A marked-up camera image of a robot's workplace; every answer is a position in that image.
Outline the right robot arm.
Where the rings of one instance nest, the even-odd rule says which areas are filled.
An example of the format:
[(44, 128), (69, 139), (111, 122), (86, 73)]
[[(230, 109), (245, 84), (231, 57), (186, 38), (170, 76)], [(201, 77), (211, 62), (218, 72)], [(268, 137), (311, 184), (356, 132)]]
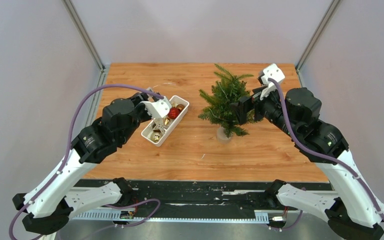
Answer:
[(321, 101), (300, 87), (286, 93), (283, 107), (277, 90), (265, 98), (260, 97), (261, 92), (257, 88), (253, 96), (243, 96), (230, 105), (238, 122), (244, 124), (251, 114), (256, 120), (267, 119), (285, 134), (294, 133), (295, 147), (300, 153), (309, 149), (305, 156), (322, 170), (337, 192), (336, 197), (321, 196), (277, 179), (265, 191), (266, 204), (272, 209), (292, 207), (316, 216), (345, 240), (381, 239), (384, 204), (373, 202), (361, 185), (363, 177), (340, 130), (320, 120)]

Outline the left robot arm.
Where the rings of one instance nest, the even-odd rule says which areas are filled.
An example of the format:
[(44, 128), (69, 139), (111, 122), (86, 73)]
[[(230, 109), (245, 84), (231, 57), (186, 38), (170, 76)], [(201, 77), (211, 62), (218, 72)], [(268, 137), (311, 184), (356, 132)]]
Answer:
[(26, 213), (22, 220), (26, 231), (49, 235), (83, 212), (134, 203), (134, 191), (123, 177), (80, 193), (69, 191), (81, 177), (126, 144), (141, 123), (151, 119), (143, 104), (148, 98), (146, 93), (138, 92), (113, 100), (103, 109), (102, 117), (73, 139), (67, 160), (62, 160), (34, 190), (13, 197), (15, 208)]

